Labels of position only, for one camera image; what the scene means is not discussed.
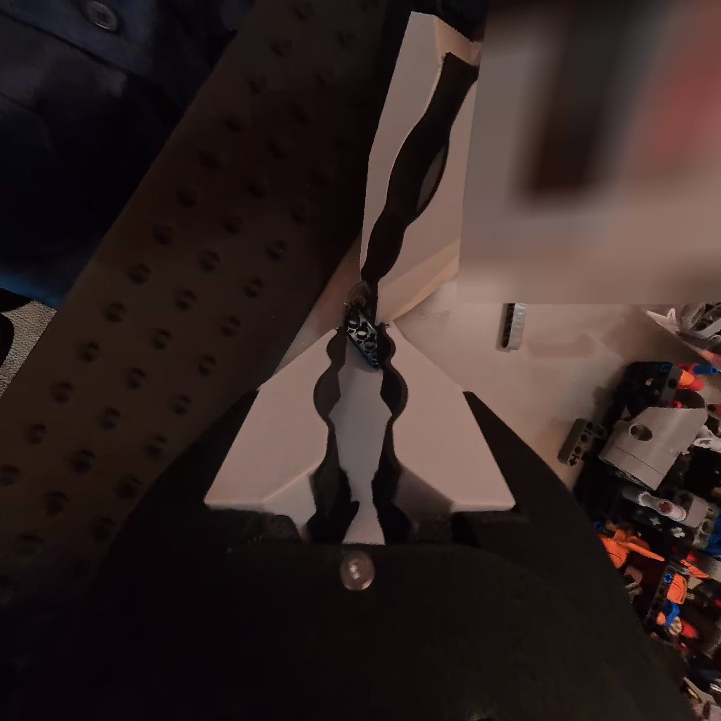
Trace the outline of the black dotted edge pad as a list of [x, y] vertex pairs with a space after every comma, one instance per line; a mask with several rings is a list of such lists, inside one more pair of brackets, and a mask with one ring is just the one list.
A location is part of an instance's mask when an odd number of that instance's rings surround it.
[[397, 2], [260, 2], [2, 394], [2, 611], [81, 592], [360, 234]]

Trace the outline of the short black lego liftarm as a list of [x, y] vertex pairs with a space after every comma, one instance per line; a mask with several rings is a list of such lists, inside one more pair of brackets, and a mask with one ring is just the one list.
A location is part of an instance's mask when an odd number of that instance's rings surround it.
[[379, 334], [384, 323], [375, 323], [365, 314], [365, 309], [358, 304], [347, 304], [344, 315], [344, 329], [352, 347], [377, 371], [381, 367], [379, 356]]

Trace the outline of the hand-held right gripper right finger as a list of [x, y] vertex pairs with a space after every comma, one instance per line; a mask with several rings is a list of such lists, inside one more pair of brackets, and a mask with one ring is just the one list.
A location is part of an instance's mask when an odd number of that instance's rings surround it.
[[504, 512], [516, 500], [462, 388], [396, 327], [381, 332], [381, 512], [410, 526], [457, 513]]

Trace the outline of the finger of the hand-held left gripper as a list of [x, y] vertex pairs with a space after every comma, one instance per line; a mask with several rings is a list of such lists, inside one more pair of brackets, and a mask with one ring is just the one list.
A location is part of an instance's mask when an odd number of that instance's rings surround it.
[[400, 149], [428, 107], [440, 73], [437, 18], [410, 13], [368, 158], [360, 265], [371, 232], [386, 203], [389, 179]]
[[446, 53], [394, 161], [375, 221], [375, 320], [391, 321], [457, 270], [479, 68]]

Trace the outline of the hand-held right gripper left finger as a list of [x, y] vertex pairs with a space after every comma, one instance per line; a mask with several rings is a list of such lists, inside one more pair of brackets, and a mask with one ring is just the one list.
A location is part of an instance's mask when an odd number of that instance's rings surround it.
[[313, 475], [326, 458], [328, 415], [339, 394], [320, 410], [321, 377], [338, 380], [344, 364], [344, 331], [333, 329], [257, 390], [204, 503], [212, 510], [241, 510], [285, 516], [305, 530], [321, 502]]

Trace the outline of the partly built lego car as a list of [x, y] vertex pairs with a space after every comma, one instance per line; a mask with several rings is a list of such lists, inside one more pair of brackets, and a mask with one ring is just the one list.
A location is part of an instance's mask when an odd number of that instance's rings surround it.
[[628, 365], [557, 458], [582, 467], [574, 495], [645, 632], [681, 662], [691, 711], [719, 719], [720, 410], [702, 394], [719, 381], [719, 303], [645, 313], [703, 361]]

